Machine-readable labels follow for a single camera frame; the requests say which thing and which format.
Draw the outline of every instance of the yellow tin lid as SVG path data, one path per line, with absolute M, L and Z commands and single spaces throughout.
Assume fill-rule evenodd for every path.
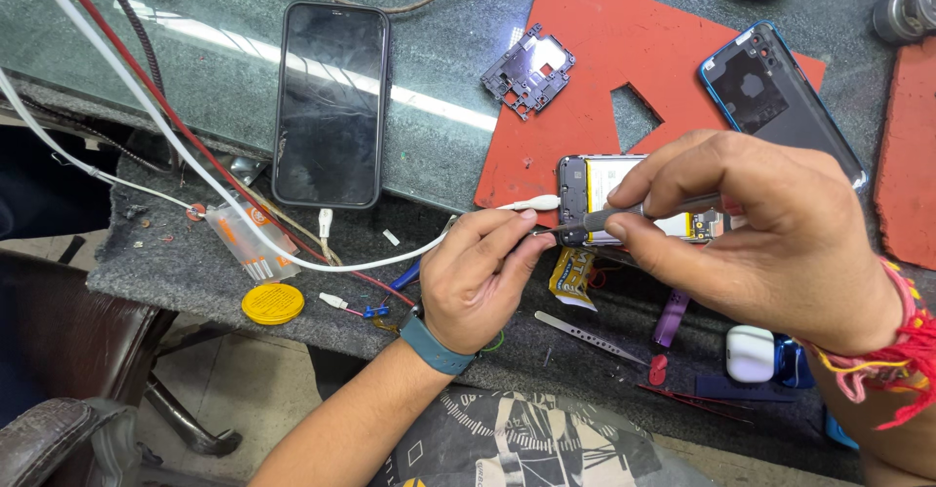
M 283 324 L 305 306 L 302 292 L 287 284 L 264 284 L 247 292 L 240 309 L 259 324 Z

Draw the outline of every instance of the smartphone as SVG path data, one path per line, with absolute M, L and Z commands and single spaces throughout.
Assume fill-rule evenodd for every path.
M 293 2 L 283 19 L 273 195 L 366 209 L 380 196 L 390 20 L 377 8 Z
M 578 224 L 586 213 L 599 211 L 607 194 L 647 155 L 575 155 L 559 160 L 559 223 Z M 703 214 L 677 214 L 654 221 L 667 235 L 686 242 L 705 243 L 727 228 L 725 216 L 715 210 Z M 559 233 L 559 243 L 571 247 L 621 245 L 605 231 L 574 230 Z
M 868 182 L 855 151 L 770 21 L 756 22 L 715 52 L 698 74 L 738 132 L 829 153 L 855 190 Z

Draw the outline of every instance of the man's left hand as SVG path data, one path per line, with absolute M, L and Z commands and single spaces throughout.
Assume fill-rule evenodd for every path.
M 423 255 L 419 282 L 425 322 L 444 347 L 473 354 L 517 311 L 540 254 L 556 245 L 552 233 L 524 239 L 535 225 L 532 209 L 464 214 L 445 240 Z

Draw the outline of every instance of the chair armrest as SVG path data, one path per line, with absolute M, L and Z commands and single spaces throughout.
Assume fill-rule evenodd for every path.
M 0 485 L 41 485 L 103 422 L 77 399 L 50 399 L 27 410 L 0 429 Z

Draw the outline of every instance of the purple tool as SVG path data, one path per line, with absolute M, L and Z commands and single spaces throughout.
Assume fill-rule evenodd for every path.
M 683 320 L 683 313 L 686 313 L 686 306 L 692 299 L 680 290 L 673 290 L 669 294 L 669 301 L 660 315 L 660 320 L 656 323 L 656 331 L 653 333 L 653 341 L 669 348 L 673 342 L 673 336 L 676 335 L 676 329 Z

